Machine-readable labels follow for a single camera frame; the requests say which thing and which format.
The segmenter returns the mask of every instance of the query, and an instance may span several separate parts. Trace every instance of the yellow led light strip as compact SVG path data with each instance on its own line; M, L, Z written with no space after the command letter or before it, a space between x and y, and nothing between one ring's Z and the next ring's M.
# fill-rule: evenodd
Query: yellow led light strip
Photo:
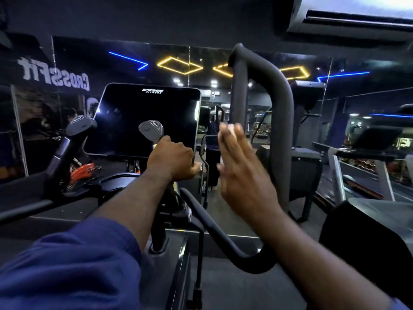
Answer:
M219 69L219 68L223 68L223 67L225 67L225 66L228 66L228 63L222 64L222 65L218 65L218 66L216 66L216 67L214 66L212 69L213 69L215 72L221 73L222 75L225 75L225 76L228 76L228 77L232 77L233 74L224 72L223 70L220 70L220 69Z
M287 80L289 81L290 79L305 79L310 77L310 74L306 71L306 69L302 66L294 66L294 67L286 67L286 68L280 68L280 71L289 71L291 69L299 69L302 72L302 76L297 76L297 77L288 77Z
M167 63L167 62L169 62L169 61L171 61L171 60L180 62L180 63L185 64L185 65L188 65L188 66L193 65L193 66L198 67L198 68L193 69L193 70L191 70L191 71L188 71L188 72L186 72L186 73L183 73L183 72L177 71L176 69L173 69L173 68L164 66L165 63ZM179 74L181 74L181 75L188 75L188 74L190 74L190 73L198 72L198 71L200 71L200 70L202 70L202 69L204 68L204 67L202 67L201 65L198 65L198 64L195 64L195 63L192 63L192 62L189 62L189 63L188 63L188 62L184 62L184 61L179 60L179 59L174 58L174 57L168 57L168 58L160 61L160 62L157 64L157 66L162 67L162 68L164 68L164 69L167 69L168 71L171 71L171 72L179 73Z
M233 74L228 73L228 72L225 72L225 71L223 71L223 70L220 69L220 68L223 68L223 67L226 67L226 66L228 66L228 63L222 64L222 65L219 65L219 66L216 66L216 67L214 66L212 69L213 69L215 72L221 73L221 74L223 74L223 75L225 75L225 76L227 76L227 77L232 77ZM305 78L310 77L310 74L309 74L309 73L306 71L306 69L305 69L304 67L302 67L302 66L294 66L294 67L281 68L280 71L283 72L283 71L289 71L289 70L292 70L292 69L299 69L299 70L302 72L302 76L289 77L289 78L287 78L288 81L289 81L290 79L305 79Z

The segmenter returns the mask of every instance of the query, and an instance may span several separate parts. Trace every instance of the console display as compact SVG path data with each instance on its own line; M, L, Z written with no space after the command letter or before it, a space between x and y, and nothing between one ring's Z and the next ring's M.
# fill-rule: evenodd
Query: console display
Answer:
M152 143L139 124L157 120L164 135L195 149L201 92L196 88L169 88L109 84L96 110L97 129L83 147L89 155L147 158Z

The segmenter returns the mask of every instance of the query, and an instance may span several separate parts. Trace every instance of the air conditioner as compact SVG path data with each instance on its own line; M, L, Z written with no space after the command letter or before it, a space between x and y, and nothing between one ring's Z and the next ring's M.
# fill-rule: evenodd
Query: air conditioner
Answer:
M413 0L294 0L290 33L413 39Z

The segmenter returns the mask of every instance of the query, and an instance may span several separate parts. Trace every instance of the hand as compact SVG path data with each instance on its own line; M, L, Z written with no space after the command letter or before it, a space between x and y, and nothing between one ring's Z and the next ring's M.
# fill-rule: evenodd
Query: hand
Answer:
M169 136L164 136L149 156L147 168L166 174L171 181L191 179L200 170L198 162L192 166L193 156L193 151L183 143L173 143Z
M240 124L220 124L218 142L224 164L217 165L221 178L221 195L232 210L248 224L259 224L257 218L282 212L277 191L270 176L255 155Z

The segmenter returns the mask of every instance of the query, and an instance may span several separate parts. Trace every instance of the person's left hand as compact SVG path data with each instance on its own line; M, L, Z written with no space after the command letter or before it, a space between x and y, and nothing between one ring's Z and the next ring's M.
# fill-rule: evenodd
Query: person's left hand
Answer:
M164 136L158 142L149 156L147 169L164 172L171 181L182 181L193 178L200 170L200 164L194 163L194 153L183 143L174 143L169 136Z

